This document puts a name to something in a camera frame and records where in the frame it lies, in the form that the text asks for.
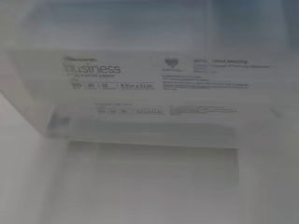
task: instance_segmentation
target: transparent plastic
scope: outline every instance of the transparent plastic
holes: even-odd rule
[[[50,137],[244,146],[298,108],[297,8],[2,0],[1,92]]]
[[[238,150],[67,144],[0,102],[1,223],[298,223],[296,113]]]

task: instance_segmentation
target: logo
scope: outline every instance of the logo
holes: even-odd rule
[[[68,75],[119,74],[121,72],[119,66],[100,64],[94,58],[73,58],[66,56],[63,58],[63,66]]]
[[[178,64],[178,59],[165,59],[165,63],[174,68]]]

